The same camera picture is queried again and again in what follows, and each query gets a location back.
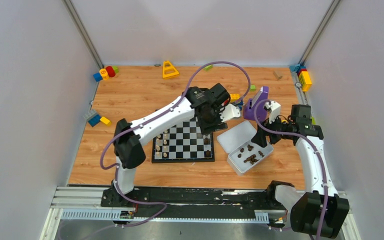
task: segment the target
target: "toy block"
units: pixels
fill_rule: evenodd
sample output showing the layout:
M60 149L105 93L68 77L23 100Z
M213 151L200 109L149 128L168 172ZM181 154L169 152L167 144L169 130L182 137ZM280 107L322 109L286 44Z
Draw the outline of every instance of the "toy block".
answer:
M95 127L95 125L97 125L101 120L101 116L99 116L99 114L96 114L94 117L92 117L91 119L89 119L87 122L92 126L92 127Z
M232 93L232 94L230 94L230 101L234 102L234 101L238 100L240 97L241 97L241 95L239 95L237 93Z
M301 71L301 74L299 75L298 79L302 85L303 92L307 92L308 90L310 90L312 82L308 71Z
M108 118L104 117L104 116L102 116L99 120L100 120L103 124L105 124L105 125L107 125L107 126L110 126L110 125L111 125L111 121L110 121Z
M88 113L83 115L83 118L86 119L86 121L89 121L90 119L92 119L96 115L98 115L97 111L95 111L94 109L91 109Z
M301 67L301 65L299 65L299 64L290 65L289 70L291 73L296 73L298 71L298 69L300 69L300 67Z
M171 79L179 75L179 71L170 61L164 61L162 64L162 78Z
M94 78L95 81L97 81L97 82L99 82L99 81L102 80L102 76L101 76L101 74L100 74L99 72L95 73L95 74L93 75L93 78Z
M108 73L108 76L110 78L113 78L115 75L116 75L116 72L114 71L113 67L112 66L107 66L105 68L106 72Z
M204 70L205 70L205 71L208 71L208 70L210 70L210 69L212 69L212 68L213 68L213 65L208 65L208 66L204 67Z
M300 68L300 69L296 72L296 74L298 75L298 77L300 76L300 74L301 74L303 71L307 72L307 68Z
M119 67L117 66L112 66L112 69L114 69L115 74L119 73Z
M273 71L273 75L277 80L280 80L283 76L279 71Z
M110 79L110 76L108 76L108 72L107 72L107 70L105 68L102 68L101 70L99 70L99 73L102 76L103 80Z

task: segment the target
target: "purple stand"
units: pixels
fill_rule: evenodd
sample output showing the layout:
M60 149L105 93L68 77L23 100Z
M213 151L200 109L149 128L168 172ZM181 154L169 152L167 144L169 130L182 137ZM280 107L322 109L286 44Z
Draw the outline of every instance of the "purple stand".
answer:
M268 97L269 97L269 87L268 86L261 87L261 89L254 96L254 98L248 99L248 102L246 103L245 107L243 108L243 118L246 120L255 121L255 118L254 118L254 106L255 106L255 104L253 104L253 101L255 101L255 103L258 103L259 101L268 99ZM261 104L257 110L258 121L262 122L262 121L266 120L266 116L267 116L267 112L266 112L266 110L264 110L264 107Z

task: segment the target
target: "wooden table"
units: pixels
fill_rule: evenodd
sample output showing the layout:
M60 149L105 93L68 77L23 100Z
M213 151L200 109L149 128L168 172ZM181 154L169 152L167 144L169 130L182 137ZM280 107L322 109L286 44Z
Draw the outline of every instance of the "wooden table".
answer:
M198 67L177 67L180 76L162 79L162 67L121 66L116 77L101 81L93 101L93 109L112 121L111 126L100 123L87 124L69 179L70 184L109 185L114 179L114 169L102 170L99 165L101 152L114 135L117 121L129 122L147 116L166 106L184 90L189 77ZM269 86L269 98L282 105L282 115L288 116L291 105L297 104L294 84L288 68L277 68L283 78L276 80L274 68L247 67L251 84L257 89ZM221 83L229 93L243 94L247 88L244 74L235 67L214 67L200 72L191 86L211 88ZM253 97L255 92L245 97ZM233 119L229 128L243 122ZM214 133L214 138L224 131ZM202 163L151 163L152 142L144 147L145 162L137 168L136 186L201 187L265 189L272 180L290 182L297 189L304 189L304 176L298 153L290 140L281 140L274 152L243 176L238 176L227 163L228 154L214 142L215 162ZM105 155L105 165L115 162L114 147Z

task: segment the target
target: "white wall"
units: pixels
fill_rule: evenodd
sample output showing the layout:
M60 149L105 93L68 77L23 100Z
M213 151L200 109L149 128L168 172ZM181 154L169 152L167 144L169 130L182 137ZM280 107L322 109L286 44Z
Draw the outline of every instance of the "white wall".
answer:
M97 70L62 1L0 1L0 240L39 238Z
M362 239L384 239L384 1L342 1L306 66L334 183Z
M296 64L331 0L73 0L104 64Z

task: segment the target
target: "chessboard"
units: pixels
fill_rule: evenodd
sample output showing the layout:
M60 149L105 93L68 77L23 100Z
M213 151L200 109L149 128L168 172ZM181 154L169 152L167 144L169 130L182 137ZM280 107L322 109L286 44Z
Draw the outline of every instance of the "chessboard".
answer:
M202 134L196 117L170 127L152 140L152 163L214 161L213 133Z

